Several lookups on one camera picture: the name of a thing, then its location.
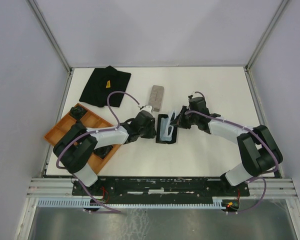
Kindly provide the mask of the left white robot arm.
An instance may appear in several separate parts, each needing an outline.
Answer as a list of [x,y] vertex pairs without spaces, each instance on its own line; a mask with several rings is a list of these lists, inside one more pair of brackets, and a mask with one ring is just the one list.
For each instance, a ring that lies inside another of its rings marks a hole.
[[53,147],[56,167],[76,177],[89,195],[96,195],[101,183],[97,171],[88,163],[95,150],[155,137],[155,117],[146,110],[140,110],[136,117],[113,127],[88,128],[77,122]]

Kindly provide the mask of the black rectangular case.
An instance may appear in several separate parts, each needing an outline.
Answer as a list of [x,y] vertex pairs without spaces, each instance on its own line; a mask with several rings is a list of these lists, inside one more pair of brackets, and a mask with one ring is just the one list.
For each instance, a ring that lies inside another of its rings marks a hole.
[[159,114],[156,128],[157,144],[175,144],[177,142],[178,128],[171,125],[171,121],[176,118],[175,111],[170,114]]

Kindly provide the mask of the lavender sunglasses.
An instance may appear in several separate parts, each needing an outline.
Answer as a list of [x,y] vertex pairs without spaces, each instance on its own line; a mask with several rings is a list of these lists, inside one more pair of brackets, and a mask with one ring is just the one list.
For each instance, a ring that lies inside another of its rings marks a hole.
[[170,138],[172,137],[174,126],[172,126],[171,122],[176,118],[176,112],[173,110],[169,113],[167,124],[164,132],[164,137]]

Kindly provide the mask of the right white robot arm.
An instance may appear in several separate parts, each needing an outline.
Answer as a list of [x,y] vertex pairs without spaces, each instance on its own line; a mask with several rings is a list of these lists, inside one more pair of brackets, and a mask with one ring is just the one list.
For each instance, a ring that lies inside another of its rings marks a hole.
[[221,193],[226,196],[237,191],[238,185],[278,170],[283,155],[265,125],[243,126],[210,113],[204,97],[191,97],[178,115],[170,120],[172,127],[190,129],[192,126],[209,135],[222,137],[238,146],[241,163],[221,175]]

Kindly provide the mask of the blue cloth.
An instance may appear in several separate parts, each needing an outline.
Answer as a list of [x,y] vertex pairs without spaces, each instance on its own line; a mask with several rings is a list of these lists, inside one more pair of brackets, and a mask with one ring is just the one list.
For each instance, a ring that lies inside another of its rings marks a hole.
[[168,120],[168,117],[167,118],[161,118],[159,139],[161,141],[171,142],[172,137],[164,137],[166,126],[167,126],[167,120]]

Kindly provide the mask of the grey glasses case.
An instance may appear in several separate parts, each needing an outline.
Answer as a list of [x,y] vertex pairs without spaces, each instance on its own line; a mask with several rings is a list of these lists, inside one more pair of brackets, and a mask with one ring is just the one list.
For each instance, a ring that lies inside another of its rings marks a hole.
[[164,97],[164,87],[161,85],[153,85],[148,104],[153,107],[153,112],[159,112],[161,107],[162,107],[162,102],[163,102],[163,97]]

